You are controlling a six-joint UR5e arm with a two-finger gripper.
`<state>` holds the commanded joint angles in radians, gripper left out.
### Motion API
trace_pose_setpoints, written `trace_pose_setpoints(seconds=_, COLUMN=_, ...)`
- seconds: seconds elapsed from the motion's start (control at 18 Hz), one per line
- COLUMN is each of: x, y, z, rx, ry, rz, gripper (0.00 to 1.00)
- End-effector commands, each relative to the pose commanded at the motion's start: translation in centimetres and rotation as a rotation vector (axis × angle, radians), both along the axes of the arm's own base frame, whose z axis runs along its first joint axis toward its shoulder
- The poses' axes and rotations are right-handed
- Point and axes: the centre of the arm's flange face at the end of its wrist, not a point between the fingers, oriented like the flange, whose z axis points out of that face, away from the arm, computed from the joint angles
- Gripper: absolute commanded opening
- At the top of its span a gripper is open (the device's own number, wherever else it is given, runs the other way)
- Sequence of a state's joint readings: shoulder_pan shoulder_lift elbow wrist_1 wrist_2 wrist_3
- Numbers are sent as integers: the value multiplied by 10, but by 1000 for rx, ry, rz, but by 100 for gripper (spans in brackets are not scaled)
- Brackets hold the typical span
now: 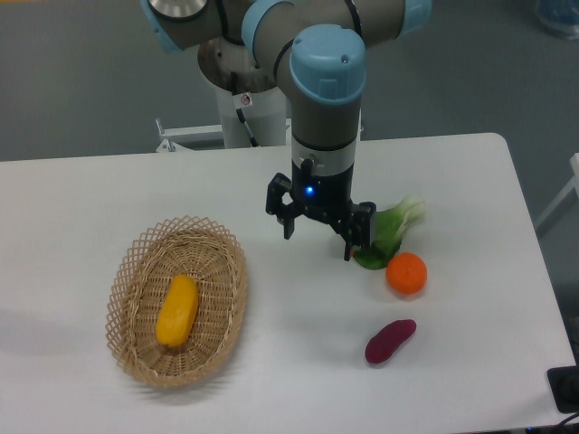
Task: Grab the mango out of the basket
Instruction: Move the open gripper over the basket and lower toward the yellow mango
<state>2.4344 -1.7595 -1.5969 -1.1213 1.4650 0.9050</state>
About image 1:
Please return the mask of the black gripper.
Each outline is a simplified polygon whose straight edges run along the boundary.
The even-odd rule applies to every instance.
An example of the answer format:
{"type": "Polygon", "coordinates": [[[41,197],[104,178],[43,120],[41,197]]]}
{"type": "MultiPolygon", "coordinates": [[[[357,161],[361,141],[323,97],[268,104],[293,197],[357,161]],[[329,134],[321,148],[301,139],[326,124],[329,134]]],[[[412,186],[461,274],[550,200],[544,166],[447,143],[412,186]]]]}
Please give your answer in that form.
{"type": "Polygon", "coordinates": [[[266,213],[276,216],[285,240],[292,236],[301,215],[329,224],[345,242],[344,261],[350,261],[353,250],[369,249],[374,242],[377,215],[375,203],[352,202],[353,172],[351,165],[336,175],[308,173],[304,177],[301,167],[293,164],[291,180],[277,173],[269,182],[266,213]]]}

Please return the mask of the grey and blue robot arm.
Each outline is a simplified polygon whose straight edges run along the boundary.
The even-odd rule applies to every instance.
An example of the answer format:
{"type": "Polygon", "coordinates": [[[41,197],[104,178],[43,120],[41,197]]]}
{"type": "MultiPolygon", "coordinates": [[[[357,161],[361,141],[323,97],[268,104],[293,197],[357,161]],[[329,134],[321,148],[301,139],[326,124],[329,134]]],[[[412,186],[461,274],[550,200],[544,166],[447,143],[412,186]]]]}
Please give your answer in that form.
{"type": "Polygon", "coordinates": [[[291,106],[292,174],[275,175],[266,211],[286,236],[299,216],[329,225],[346,251],[375,241],[374,203],[350,197],[366,51],[425,25],[429,1],[145,1],[164,49],[224,40],[291,106]]]}

